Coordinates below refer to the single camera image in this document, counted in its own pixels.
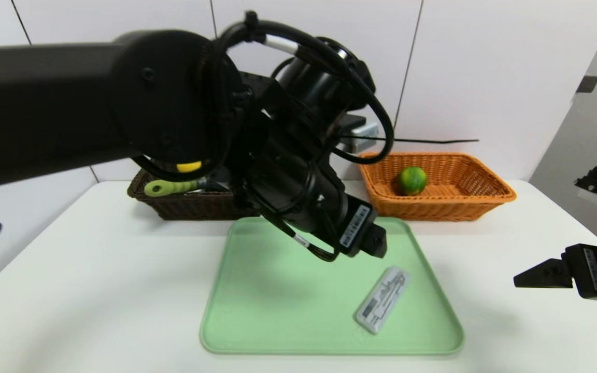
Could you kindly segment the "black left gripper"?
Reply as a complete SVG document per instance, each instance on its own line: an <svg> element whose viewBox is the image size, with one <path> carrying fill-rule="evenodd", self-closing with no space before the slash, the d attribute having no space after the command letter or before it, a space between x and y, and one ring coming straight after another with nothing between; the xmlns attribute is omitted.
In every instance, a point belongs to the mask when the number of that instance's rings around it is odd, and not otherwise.
<svg viewBox="0 0 597 373"><path fill-rule="evenodd" d="M372 257L384 258L387 250L387 232L374 224L377 213L374 207L359 198L344 194L344 217L336 225L341 253L355 257L364 252Z"/></svg>

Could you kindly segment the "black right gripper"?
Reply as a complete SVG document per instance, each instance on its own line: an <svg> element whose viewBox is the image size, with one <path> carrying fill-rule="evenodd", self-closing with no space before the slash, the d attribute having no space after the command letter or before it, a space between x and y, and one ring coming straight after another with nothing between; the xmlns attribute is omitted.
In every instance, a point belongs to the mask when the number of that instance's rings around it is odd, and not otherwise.
<svg viewBox="0 0 597 373"><path fill-rule="evenodd" d="M514 276L516 288L571 289L583 299L597 301L597 246L576 244L561 259L550 258Z"/></svg>

